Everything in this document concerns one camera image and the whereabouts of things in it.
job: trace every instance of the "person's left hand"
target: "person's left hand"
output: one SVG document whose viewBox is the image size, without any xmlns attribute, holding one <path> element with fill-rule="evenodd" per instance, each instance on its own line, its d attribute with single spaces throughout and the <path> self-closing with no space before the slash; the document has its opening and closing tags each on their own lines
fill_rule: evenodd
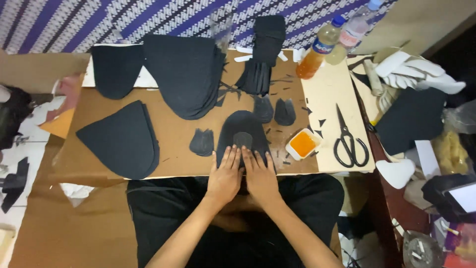
<svg viewBox="0 0 476 268">
<path fill-rule="evenodd" d="M 220 168 L 217 168 L 217 153 L 213 152 L 213 160 L 208 178 L 205 197 L 213 198 L 222 208 L 237 195 L 241 185 L 244 168 L 238 170 L 241 150 L 233 145 L 228 146 L 223 154 Z"/>
</svg>

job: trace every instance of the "person's lap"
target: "person's lap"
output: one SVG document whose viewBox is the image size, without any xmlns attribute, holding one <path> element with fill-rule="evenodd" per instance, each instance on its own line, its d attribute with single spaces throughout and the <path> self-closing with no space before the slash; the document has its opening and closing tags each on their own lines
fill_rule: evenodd
<svg viewBox="0 0 476 268">
<path fill-rule="evenodd" d="M 139 267 L 144 267 L 207 190 L 206 178 L 177 177 L 130 181 L 127 199 L 136 230 Z M 342 185 L 330 175 L 287 177 L 279 182 L 287 205 L 326 244 L 344 200 Z M 229 233 L 210 226 L 188 267 L 301 266 L 297 254 L 269 219 L 254 233 Z"/>
</svg>

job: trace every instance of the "human hand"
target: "human hand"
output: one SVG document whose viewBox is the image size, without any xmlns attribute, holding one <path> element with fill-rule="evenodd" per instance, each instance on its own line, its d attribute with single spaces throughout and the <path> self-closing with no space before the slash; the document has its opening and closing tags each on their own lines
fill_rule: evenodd
<svg viewBox="0 0 476 268">
<path fill-rule="evenodd" d="M 220 205 L 220 209 L 230 202 L 238 193 L 244 168 L 238 169 L 241 150 L 233 145 L 228 146 L 223 154 L 220 168 L 217 168 L 217 153 L 213 152 L 213 160 L 208 178 L 205 197 L 211 197 Z"/>
<path fill-rule="evenodd" d="M 255 156 L 245 146 L 242 147 L 243 162 L 246 167 L 246 183 L 248 192 L 253 200 L 265 209 L 267 204 L 273 204 L 282 199 L 278 188 L 278 178 L 274 172 L 273 158 L 266 152 L 265 166 L 263 159 L 256 151 Z"/>
</svg>

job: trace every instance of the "black scissors handle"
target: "black scissors handle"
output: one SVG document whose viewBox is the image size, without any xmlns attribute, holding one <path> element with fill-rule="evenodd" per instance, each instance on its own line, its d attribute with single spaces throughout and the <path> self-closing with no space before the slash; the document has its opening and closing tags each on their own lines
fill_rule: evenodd
<svg viewBox="0 0 476 268">
<path fill-rule="evenodd" d="M 349 146 L 347 145 L 346 140 L 344 139 L 345 136 L 348 136 L 348 137 L 350 138 L 350 148 L 349 148 Z M 340 143 L 340 142 L 342 142 L 342 145 L 344 146 L 344 149 L 346 150 L 346 153 L 347 153 L 347 155 L 348 155 L 349 158 L 350 158 L 350 165 L 344 163 L 344 162 L 342 161 L 342 159 L 340 159 L 339 155 L 337 154 L 337 147 L 339 146 L 339 143 Z M 341 137 L 336 140 L 336 143 L 334 144 L 334 156 L 336 157 L 337 161 L 338 161 L 341 165 L 343 165 L 344 167 L 351 168 L 351 167 L 353 167 L 354 165 L 356 165 L 356 166 L 358 166 L 358 167 L 363 167 L 363 166 L 367 165 L 367 163 L 368 163 L 368 158 L 369 158 L 369 153 L 368 153 L 367 146 L 366 146 L 365 143 L 362 142 L 362 140 L 359 139 L 359 138 L 357 138 L 357 142 L 360 144 L 360 146 L 362 146 L 362 148 L 364 149 L 364 153 L 365 153 L 364 162 L 362 162 L 361 164 L 360 164 L 359 162 L 357 162 L 354 137 L 353 137 L 350 133 L 348 133 L 348 134 L 342 134 Z"/>
</svg>

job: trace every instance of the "water bottle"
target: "water bottle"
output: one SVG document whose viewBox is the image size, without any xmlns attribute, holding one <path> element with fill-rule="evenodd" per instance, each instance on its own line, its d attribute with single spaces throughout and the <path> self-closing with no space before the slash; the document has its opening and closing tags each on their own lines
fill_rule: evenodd
<svg viewBox="0 0 476 268">
<path fill-rule="evenodd" d="M 332 52 L 326 56 L 326 62 L 332 65 L 341 63 L 353 49 L 357 43 L 364 37 L 365 33 L 370 29 L 375 15 L 377 14 L 381 0 L 370 0 L 370 2 L 362 6 L 354 13 L 349 21 L 342 27 L 339 42 Z"/>
<path fill-rule="evenodd" d="M 321 66 L 324 57 L 331 53 L 332 49 L 339 41 L 340 27 L 346 20 L 337 15 L 332 19 L 332 22 L 322 27 L 317 32 L 317 37 L 314 40 L 309 53 L 298 64 L 296 68 L 296 75 L 301 79 L 310 79 Z"/>
</svg>

